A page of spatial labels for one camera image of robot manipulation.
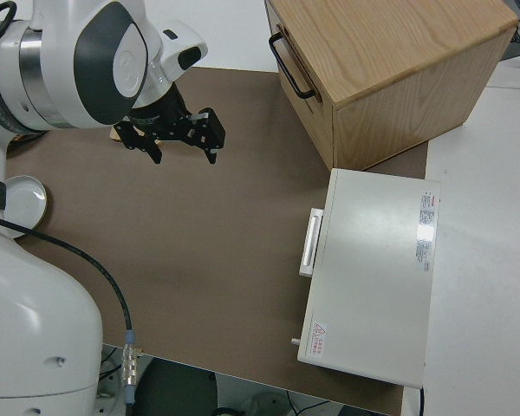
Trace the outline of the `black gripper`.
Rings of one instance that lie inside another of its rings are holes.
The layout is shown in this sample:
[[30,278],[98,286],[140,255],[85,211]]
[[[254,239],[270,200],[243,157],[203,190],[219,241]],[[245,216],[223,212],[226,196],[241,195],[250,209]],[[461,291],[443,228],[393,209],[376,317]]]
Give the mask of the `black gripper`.
[[[160,163],[162,152],[146,134],[156,134],[157,140],[175,139],[179,122],[186,118],[189,123],[186,143],[202,149],[210,164],[216,163],[217,153],[224,148],[225,130],[214,109],[207,107],[190,115],[175,83],[155,102],[133,108],[128,118],[132,124],[120,121],[114,125],[114,131],[125,148],[147,153],[155,164]],[[134,127],[146,134],[139,135]]]

